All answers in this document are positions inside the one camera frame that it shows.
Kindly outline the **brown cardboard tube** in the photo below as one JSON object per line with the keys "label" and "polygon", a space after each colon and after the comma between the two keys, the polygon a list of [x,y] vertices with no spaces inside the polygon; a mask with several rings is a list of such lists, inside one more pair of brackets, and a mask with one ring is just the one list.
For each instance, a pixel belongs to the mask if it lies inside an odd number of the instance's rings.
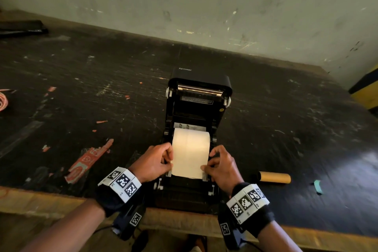
{"label": "brown cardboard tube", "polygon": [[287,173],[273,173],[265,171],[257,171],[251,175],[254,183],[264,182],[264,183],[280,183],[280,184],[290,184],[291,176]]}

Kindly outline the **person's left hand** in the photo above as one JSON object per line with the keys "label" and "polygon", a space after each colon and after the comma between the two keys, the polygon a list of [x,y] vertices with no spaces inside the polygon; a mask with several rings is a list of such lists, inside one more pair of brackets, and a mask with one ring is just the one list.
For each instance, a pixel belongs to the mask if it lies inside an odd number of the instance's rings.
{"label": "person's left hand", "polygon": [[150,146],[147,151],[137,159],[128,170],[131,171],[140,183],[155,180],[165,173],[159,173],[159,163],[172,163],[173,148],[170,142]]}

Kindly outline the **person's right forearm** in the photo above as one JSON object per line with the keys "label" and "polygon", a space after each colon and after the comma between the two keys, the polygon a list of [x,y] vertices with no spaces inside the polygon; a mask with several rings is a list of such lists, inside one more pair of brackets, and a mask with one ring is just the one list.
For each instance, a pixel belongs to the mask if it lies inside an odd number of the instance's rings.
{"label": "person's right forearm", "polygon": [[257,239],[264,252],[303,252],[276,221],[265,226]]}

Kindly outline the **flat black object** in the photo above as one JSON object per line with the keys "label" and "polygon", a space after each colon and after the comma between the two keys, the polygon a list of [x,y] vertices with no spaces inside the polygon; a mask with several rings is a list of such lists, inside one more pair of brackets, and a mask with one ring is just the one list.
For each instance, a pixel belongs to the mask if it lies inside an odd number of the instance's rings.
{"label": "flat black object", "polygon": [[0,39],[48,33],[48,28],[40,20],[0,21]]}

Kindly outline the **yellow and black box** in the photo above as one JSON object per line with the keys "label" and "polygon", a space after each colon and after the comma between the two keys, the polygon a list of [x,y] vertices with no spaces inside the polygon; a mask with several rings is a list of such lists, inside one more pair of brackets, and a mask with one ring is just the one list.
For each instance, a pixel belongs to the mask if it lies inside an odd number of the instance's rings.
{"label": "yellow and black box", "polygon": [[378,115],[378,63],[353,85],[348,92],[368,111]]}

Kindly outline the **person's left forearm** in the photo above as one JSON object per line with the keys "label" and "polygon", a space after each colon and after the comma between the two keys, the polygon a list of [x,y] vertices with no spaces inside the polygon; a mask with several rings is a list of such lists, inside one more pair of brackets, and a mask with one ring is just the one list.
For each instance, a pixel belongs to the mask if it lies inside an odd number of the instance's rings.
{"label": "person's left forearm", "polygon": [[88,199],[28,243],[20,252],[79,252],[106,213]]}

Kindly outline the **white marker wrist band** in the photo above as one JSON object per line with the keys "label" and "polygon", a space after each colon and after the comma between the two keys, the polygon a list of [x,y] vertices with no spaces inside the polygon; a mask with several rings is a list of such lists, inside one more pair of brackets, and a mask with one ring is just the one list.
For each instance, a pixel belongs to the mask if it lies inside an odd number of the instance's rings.
{"label": "white marker wrist band", "polygon": [[243,224],[248,218],[270,202],[257,184],[249,184],[241,189],[226,203],[238,224]]}
{"label": "white marker wrist band", "polygon": [[142,184],[131,171],[117,167],[98,183],[98,187],[100,186],[110,188],[124,203],[127,203],[141,188]]}

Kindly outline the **white label paper roll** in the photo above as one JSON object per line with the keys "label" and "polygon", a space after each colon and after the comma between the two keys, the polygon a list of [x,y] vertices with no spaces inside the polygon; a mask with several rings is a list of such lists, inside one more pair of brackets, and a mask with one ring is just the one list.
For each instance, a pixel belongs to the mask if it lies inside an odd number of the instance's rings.
{"label": "white label paper roll", "polygon": [[207,131],[175,128],[172,148],[172,175],[203,180],[201,166],[208,163],[210,134]]}

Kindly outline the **person's right hand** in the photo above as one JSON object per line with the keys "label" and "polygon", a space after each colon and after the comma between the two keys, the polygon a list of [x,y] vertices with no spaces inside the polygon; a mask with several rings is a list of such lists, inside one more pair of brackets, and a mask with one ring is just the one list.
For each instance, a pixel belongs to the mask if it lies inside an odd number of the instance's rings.
{"label": "person's right hand", "polygon": [[215,168],[214,173],[206,174],[229,196],[232,195],[236,185],[244,182],[234,158],[225,147],[224,156],[215,155],[215,157],[210,158],[206,165]]}

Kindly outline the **black label printer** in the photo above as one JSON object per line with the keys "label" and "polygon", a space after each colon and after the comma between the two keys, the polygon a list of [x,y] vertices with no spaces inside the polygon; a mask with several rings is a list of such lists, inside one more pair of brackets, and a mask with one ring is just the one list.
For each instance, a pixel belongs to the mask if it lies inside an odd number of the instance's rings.
{"label": "black label printer", "polygon": [[[166,117],[162,143],[172,144],[175,128],[207,131],[210,152],[216,146],[216,131],[231,103],[229,77],[204,69],[174,68],[166,90]],[[163,174],[154,181],[150,204],[169,210],[217,215],[222,194],[211,177],[203,180]]]}

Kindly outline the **torn red label strip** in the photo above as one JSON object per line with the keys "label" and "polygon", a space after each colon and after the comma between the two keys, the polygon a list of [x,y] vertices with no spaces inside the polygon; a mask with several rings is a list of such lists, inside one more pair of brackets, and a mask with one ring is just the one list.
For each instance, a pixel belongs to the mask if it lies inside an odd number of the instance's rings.
{"label": "torn red label strip", "polygon": [[91,147],[68,169],[68,174],[64,176],[68,184],[77,183],[78,180],[87,172],[94,163],[100,159],[113,145],[114,139],[109,139],[105,145],[94,148]]}

